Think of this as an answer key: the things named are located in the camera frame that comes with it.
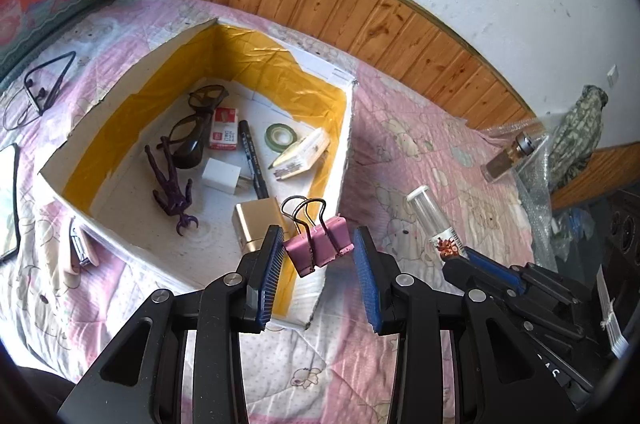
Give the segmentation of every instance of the screw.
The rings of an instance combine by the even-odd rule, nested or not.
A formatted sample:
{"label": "screw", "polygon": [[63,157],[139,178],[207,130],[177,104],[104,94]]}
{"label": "screw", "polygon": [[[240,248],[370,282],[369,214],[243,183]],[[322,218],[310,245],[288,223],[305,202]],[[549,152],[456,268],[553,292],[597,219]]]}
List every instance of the screw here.
{"label": "screw", "polygon": [[486,294],[478,289],[469,290],[469,299],[474,303],[482,303],[486,299]]}
{"label": "screw", "polygon": [[410,287],[414,284],[414,277],[409,274],[398,274],[396,276],[396,283],[401,287]]}
{"label": "screw", "polygon": [[238,274],[237,272],[230,272],[224,277],[223,281],[225,282],[225,285],[227,285],[228,287],[232,287],[242,282],[242,275]]}
{"label": "screw", "polygon": [[154,303],[164,303],[169,299],[169,292],[167,289],[158,289],[151,294],[151,301]]}

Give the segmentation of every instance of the purple figurine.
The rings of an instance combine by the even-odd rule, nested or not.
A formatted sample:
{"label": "purple figurine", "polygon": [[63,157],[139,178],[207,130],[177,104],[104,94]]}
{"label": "purple figurine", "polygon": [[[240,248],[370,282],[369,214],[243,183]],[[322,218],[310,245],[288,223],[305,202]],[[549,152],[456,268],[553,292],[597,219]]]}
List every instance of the purple figurine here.
{"label": "purple figurine", "polygon": [[164,151],[164,157],[167,161],[167,170],[169,172],[169,179],[167,180],[162,174],[162,171],[158,168],[156,164],[156,160],[154,156],[151,154],[151,148],[149,145],[145,146],[145,153],[149,159],[149,164],[151,168],[154,170],[156,175],[156,180],[158,180],[158,184],[162,187],[166,195],[167,202],[160,197],[160,193],[154,189],[154,198],[162,210],[165,211],[169,216],[180,216],[178,220],[178,225],[176,225],[175,230],[182,236],[180,232],[180,228],[184,227],[185,229],[190,226],[191,222],[194,221],[196,223],[196,227],[198,226],[198,219],[195,216],[191,216],[189,214],[185,214],[184,210],[187,209],[191,205],[191,185],[193,185],[193,181],[189,179],[187,181],[187,186],[184,188],[184,195],[180,190],[180,184],[178,183],[178,173],[175,170],[174,162],[171,158],[171,152],[169,151],[169,139],[167,137],[160,137],[160,141],[162,142],[162,150]]}

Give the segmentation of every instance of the green tape roll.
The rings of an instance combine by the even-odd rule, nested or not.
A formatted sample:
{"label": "green tape roll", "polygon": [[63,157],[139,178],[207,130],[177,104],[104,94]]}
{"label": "green tape roll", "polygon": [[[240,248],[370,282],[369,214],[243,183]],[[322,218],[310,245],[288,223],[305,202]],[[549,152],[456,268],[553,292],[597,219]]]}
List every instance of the green tape roll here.
{"label": "green tape roll", "polygon": [[296,140],[298,135],[286,124],[271,124],[264,133],[264,141],[276,153],[282,153]]}

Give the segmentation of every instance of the wood paneling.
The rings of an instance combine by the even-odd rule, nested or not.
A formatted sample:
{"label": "wood paneling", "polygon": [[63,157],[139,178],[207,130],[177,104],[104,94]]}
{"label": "wood paneling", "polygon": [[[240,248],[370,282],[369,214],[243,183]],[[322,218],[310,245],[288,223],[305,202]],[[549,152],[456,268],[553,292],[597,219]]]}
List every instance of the wood paneling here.
{"label": "wood paneling", "polygon": [[491,67],[406,0],[209,1],[336,46],[466,118],[469,126],[530,115]]}
{"label": "wood paneling", "polygon": [[560,209],[599,197],[640,180],[640,143],[596,150],[586,169],[551,196],[551,205]]}

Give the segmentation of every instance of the pink quilt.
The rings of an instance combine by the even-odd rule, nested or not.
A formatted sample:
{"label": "pink quilt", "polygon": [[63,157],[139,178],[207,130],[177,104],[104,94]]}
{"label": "pink quilt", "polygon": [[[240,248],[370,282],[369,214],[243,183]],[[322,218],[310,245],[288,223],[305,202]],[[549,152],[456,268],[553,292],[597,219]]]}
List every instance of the pink quilt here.
{"label": "pink quilt", "polygon": [[[479,165],[495,149],[463,121],[348,54],[245,12],[199,0],[117,0],[82,20],[32,64],[78,52],[54,107],[22,129],[0,131],[0,147],[16,142],[21,149],[22,234],[17,260],[0,267],[1,314],[54,370],[78,380],[137,306],[163,285],[103,248],[100,266],[79,275],[66,272],[59,264],[68,253],[69,215],[38,171],[131,65],[214,17],[298,45],[356,76],[340,210],[352,226],[369,226],[379,249],[391,253],[403,271],[436,289],[455,290],[444,281],[440,260],[404,200],[420,184],[433,188],[467,245],[505,264],[532,261],[530,227],[516,188],[508,180],[484,181]],[[3,110],[20,83],[21,78],[2,96]],[[9,123],[21,114],[26,97],[14,103]],[[271,328],[242,336],[251,422],[334,423],[347,416],[353,423],[386,422],[397,337],[372,333],[350,259],[329,266],[326,281],[308,330]],[[443,352],[445,417],[452,418],[447,339]],[[189,410],[187,400],[186,419]]]}

